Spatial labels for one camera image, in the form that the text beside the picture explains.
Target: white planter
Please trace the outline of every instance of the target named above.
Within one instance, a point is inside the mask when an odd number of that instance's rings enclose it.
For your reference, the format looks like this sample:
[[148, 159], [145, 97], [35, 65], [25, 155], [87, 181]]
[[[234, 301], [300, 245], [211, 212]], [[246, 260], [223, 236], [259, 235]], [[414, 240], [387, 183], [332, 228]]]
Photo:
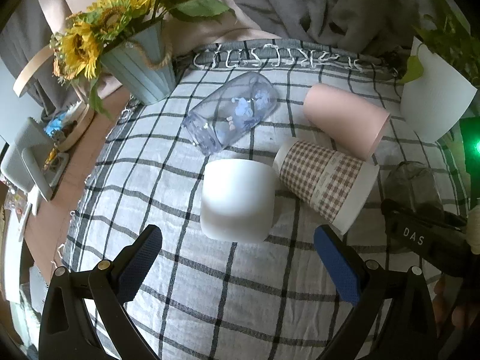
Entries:
[[[420, 43], [413, 39], [412, 55]], [[462, 117], [477, 89], [425, 45], [418, 50], [418, 57], [423, 76], [405, 84], [400, 111], [421, 140], [435, 142]]]

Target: metal bolt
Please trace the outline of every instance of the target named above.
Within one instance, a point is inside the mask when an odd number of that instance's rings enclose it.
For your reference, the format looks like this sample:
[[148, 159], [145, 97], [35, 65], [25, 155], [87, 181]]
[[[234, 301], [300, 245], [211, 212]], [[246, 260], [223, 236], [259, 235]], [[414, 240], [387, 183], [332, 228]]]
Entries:
[[367, 265], [367, 268], [371, 269], [372, 271], [374, 271], [375, 269], [378, 269], [378, 262], [376, 262], [374, 259], [369, 259], [366, 262], [366, 265]]
[[64, 273], [65, 273], [65, 268], [62, 266], [55, 270], [55, 276], [62, 276]]
[[412, 266], [412, 272], [414, 275], [420, 276], [422, 274], [422, 270], [419, 266]]
[[104, 259], [102, 261], [100, 261], [97, 265], [97, 267], [101, 270], [101, 271], [104, 271], [105, 269], [107, 269], [108, 267], [110, 266], [110, 261], [107, 260], [107, 259]]

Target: light blue bucket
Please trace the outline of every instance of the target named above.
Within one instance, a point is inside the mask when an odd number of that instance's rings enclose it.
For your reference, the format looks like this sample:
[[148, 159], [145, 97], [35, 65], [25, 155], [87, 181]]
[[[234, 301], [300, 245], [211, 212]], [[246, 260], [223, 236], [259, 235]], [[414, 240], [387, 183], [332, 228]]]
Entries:
[[[130, 38], [143, 47], [146, 56], [154, 64], [162, 61], [165, 55], [161, 30], [160, 21]], [[140, 53], [128, 46], [128, 40], [102, 54], [100, 62], [145, 105], [164, 99], [176, 86], [171, 62], [161, 69], [150, 69]]]

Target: paper cup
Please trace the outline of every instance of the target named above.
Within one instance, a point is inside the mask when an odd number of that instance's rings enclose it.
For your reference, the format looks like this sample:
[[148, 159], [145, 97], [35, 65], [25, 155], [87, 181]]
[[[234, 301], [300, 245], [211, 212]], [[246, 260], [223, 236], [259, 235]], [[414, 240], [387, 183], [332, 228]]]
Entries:
[[366, 161], [383, 137], [390, 114], [363, 97], [315, 84], [303, 102], [305, 117], [353, 156]]
[[212, 239], [258, 243], [273, 222], [275, 173], [264, 163], [223, 159], [205, 167], [200, 226]]
[[374, 186], [379, 166], [292, 138], [273, 169], [286, 187], [345, 234]]

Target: blue gripper pad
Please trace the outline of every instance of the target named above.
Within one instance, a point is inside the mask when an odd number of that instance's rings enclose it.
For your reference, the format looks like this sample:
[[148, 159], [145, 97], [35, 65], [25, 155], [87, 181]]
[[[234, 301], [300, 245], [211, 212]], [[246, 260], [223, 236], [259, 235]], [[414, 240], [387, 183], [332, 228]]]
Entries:
[[162, 249], [162, 232], [158, 227], [154, 227], [155, 229], [152, 230], [118, 278], [117, 299], [120, 304], [134, 300], [155, 258]]
[[313, 244], [342, 300], [355, 306], [361, 296], [360, 278], [350, 267], [322, 226], [316, 228], [313, 235]]

